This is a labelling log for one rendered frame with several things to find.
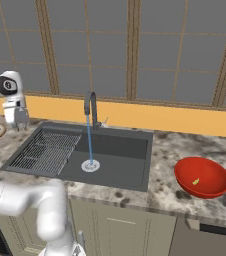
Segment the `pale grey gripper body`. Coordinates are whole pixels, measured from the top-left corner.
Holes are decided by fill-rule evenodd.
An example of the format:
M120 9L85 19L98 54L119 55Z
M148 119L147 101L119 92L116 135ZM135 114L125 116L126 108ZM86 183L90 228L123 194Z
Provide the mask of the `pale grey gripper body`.
M29 122L29 115L26 108L6 108L4 115L6 123L13 127L18 127L20 124L27 125Z

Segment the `grey sink drying rack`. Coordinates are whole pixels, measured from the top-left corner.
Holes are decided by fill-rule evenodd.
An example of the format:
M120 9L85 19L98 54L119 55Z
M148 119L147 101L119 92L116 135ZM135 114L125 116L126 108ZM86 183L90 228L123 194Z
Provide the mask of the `grey sink drying rack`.
M57 132L42 129L11 161L11 171L45 176L58 176L75 150L82 134L78 130Z

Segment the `dark grey sink faucet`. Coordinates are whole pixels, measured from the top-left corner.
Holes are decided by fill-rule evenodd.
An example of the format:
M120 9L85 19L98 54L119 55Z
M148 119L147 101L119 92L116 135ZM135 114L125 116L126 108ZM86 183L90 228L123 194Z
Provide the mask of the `dark grey sink faucet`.
M101 126L101 122L97 119L97 101L95 92L89 91L86 93L84 100L84 113L85 115L92 115L93 130L98 130Z

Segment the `silver sink drain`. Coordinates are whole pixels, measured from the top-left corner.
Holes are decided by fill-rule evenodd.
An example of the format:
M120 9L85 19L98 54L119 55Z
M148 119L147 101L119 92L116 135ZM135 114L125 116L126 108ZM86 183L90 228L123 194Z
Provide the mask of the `silver sink drain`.
M97 160L85 160L81 164L81 169L87 173L92 173L100 168L100 163Z

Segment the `dark grey sink basin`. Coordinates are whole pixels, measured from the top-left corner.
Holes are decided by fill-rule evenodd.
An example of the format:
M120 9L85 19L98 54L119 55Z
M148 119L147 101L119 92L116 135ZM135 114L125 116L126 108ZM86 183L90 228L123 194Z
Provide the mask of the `dark grey sink basin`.
M42 129L57 132L78 130L82 134L61 173L48 178L141 192L147 190L153 134L138 130L90 129L93 160L100 163L100 168L87 173L81 169L81 164L89 159L87 128L83 125L43 122L2 165L3 171L15 172L8 169L9 164Z

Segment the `red bowl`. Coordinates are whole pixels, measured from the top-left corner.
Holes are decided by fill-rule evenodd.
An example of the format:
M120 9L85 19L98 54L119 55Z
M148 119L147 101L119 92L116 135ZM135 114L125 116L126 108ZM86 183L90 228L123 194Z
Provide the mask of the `red bowl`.
M207 158L183 158L175 164L174 174L183 190L192 196L213 199L226 193L226 169Z

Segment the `blue water stream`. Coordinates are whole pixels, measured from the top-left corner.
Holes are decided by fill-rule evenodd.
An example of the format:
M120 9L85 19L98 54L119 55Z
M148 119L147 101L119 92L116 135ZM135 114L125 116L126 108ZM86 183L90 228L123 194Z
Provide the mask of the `blue water stream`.
M89 114L86 114L86 122L87 122L87 138L88 138L90 167L93 168L93 153L92 153L92 142L91 142L91 130L90 130L90 123L89 123Z

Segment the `beige cupboard door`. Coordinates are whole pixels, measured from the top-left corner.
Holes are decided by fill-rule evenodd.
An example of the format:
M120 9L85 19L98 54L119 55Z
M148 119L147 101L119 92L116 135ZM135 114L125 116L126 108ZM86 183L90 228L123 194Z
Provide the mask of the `beige cupboard door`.
M28 209L22 215L0 215L0 229L13 256L38 256L46 247L36 230L37 211Z
M177 218L71 199L87 256L169 256Z

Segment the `wooden framed window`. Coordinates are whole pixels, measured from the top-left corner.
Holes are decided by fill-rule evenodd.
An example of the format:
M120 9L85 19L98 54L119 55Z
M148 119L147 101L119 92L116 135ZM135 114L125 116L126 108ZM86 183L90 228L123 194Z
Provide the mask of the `wooden framed window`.
M29 94L226 107L226 0L0 0Z

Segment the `grey dishwasher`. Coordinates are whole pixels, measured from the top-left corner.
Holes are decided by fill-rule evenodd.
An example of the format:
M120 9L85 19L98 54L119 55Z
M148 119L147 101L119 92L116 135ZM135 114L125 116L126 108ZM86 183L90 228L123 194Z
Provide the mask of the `grey dishwasher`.
M226 236L190 230L178 218L169 256L226 256Z

